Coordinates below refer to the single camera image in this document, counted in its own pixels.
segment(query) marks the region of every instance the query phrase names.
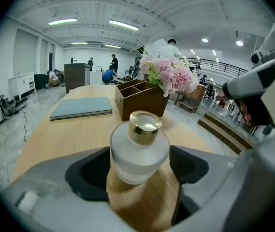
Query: man in black shirt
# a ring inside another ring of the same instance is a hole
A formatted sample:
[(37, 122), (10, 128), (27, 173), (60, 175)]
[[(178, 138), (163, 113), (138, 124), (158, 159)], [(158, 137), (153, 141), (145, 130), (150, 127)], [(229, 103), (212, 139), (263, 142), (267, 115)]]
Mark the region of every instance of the man in black shirt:
[(113, 60), (111, 61), (110, 64), (111, 64), (112, 67), (113, 67), (113, 71), (114, 71), (115, 73), (117, 73), (117, 70), (118, 70), (118, 60), (117, 60), (115, 54), (112, 54), (112, 58), (113, 58)]

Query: flower arrangement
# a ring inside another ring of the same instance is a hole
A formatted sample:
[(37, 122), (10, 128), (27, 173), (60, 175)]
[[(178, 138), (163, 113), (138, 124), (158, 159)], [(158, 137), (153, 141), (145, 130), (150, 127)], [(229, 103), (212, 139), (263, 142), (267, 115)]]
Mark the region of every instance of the flower arrangement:
[(199, 80), (197, 75), (193, 75), (189, 68), (177, 58), (157, 58), (146, 55), (140, 61), (140, 68), (143, 74), (149, 74), (148, 80), (154, 85), (158, 85), (164, 92), (163, 96), (174, 94), (180, 91), (184, 94), (193, 92)]

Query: light wood tabletop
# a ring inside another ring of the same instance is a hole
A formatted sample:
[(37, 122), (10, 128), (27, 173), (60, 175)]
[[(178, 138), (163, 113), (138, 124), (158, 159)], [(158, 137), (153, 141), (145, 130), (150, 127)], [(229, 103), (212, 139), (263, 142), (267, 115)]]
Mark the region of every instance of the light wood tabletop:
[[(115, 98), (115, 86), (83, 86), (72, 90), (64, 99), (87, 97)], [(109, 146), (113, 130), (121, 121), (116, 103), (111, 115), (49, 121), (47, 113), (34, 130), (16, 163), (14, 178), (32, 166), (53, 158), (84, 150)], [(204, 141), (183, 123), (173, 120), (167, 112), (162, 116), (162, 130), (170, 145), (182, 145), (211, 152)], [(111, 169), (107, 177), (107, 193), (111, 208), (137, 231), (162, 231), (170, 227), (177, 201), (179, 184), (169, 166), (169, 159), (146, 183), (131, 186), (122, 182)]]

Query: man in white shirt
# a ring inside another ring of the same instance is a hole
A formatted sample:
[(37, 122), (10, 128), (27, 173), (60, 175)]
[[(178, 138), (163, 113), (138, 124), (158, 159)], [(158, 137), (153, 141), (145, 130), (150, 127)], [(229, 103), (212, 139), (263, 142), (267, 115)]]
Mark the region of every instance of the man in white shirt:
[(48, 84), (46, 84), (46, 88), (58, 86), (60, 84), (60, 79), (56, 76), (55, 72), (48, 71), (47, 75), (49, 75)]
[(167, 45), (159, 49), (158, 58), (178, 58), (180, 51), (175, 45), (176, 40), (170, 39)]

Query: gold bottle cap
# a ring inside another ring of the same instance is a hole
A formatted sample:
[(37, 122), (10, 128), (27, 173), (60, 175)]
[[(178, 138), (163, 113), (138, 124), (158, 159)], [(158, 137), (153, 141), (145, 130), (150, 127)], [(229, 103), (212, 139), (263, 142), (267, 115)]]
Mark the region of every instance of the gold bottle cap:
[(130, 115), (128, 136), (139, 145), (150, 145), (156, 138), (162, 122), (155, 114), (135, 111)]

